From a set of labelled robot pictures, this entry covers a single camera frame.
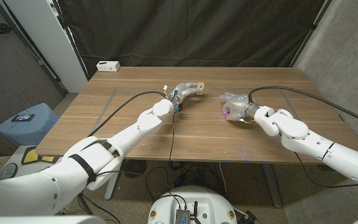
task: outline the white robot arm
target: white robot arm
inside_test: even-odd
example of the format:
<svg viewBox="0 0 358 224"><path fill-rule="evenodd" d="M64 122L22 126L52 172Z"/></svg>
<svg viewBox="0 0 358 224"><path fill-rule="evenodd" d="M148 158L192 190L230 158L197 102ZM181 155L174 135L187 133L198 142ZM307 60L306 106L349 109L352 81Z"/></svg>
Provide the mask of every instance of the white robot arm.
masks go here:
<svg viewBox="0 0 358 224"><path fill-rule="evenodd" d="M268 106L249 103L247 95L225 93L221 98L227 101L223 106L226 119L244 121L250 117L269 136L280 134L285 148L313 157L358 183L357 151L314 133L286 110L275 112Z"/></svg>
<svg viewBox="0 0 358 224"><path fill-rule="evenodd" d="M54 215L85 187L95 190L118 170L125 156L155 134L183 99L201 93L204 83L181 83L168 99L144 111L137 122L108 139L94 136L76 143L62 161L38 173L0 181L0 216Z"/></svg>

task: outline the black curtain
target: black curtain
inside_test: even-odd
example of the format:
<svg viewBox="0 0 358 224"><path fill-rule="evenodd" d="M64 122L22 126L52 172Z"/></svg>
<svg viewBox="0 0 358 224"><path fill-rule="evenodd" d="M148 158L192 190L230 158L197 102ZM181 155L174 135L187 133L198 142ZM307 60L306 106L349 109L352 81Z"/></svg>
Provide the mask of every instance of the black curtain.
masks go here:
<svg viewBox="0 0 358 224"><path fill-rule="evenodd" d="M122 66L288 67L324 0L59 0L90 75Z"/></svg>

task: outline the electrical outlet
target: electrical outlet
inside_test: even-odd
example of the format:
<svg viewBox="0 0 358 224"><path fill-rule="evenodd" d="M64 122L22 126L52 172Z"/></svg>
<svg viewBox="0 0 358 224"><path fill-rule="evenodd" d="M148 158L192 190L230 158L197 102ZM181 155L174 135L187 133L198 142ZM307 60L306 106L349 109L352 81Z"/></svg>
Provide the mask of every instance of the electrical outlet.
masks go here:
<svg viewBox="0 0 358 224"><path fill-rule="evenodd" d="M96 67L101 72L116 72L121 67L119 62L114 61L100 61Z"/></svg>

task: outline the gray wall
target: gray wall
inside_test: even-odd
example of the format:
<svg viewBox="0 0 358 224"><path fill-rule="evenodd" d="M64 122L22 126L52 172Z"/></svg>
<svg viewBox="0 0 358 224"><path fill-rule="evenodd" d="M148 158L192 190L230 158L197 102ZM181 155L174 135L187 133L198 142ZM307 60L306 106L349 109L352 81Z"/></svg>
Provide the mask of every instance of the gray wall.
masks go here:
<svg viewBox="0 0 358 224"><path fill-rule="evenodd" d="M332 1L294 67L326 99L358 114L358 1ZM358 134L358 119L340 115Z"/></svg>

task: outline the black strap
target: black strap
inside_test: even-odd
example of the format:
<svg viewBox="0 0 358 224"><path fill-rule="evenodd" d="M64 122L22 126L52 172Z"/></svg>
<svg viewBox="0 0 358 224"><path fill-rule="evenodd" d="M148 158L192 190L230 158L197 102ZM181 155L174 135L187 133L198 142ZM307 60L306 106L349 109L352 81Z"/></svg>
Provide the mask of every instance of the black strap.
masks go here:
<svg viewBox="0 0 358 224"><path fill-rule="evenodd" d="M85 172L88 174L88 181L87 181L87 185L90 182L94 182L96 180L96 174L93 172L92 167L79 155L74 154L69 156L69 158L73 158L75 161L77 161L77 163L79 163L79 165L82 166L82 168L84 168Z"/></svg>

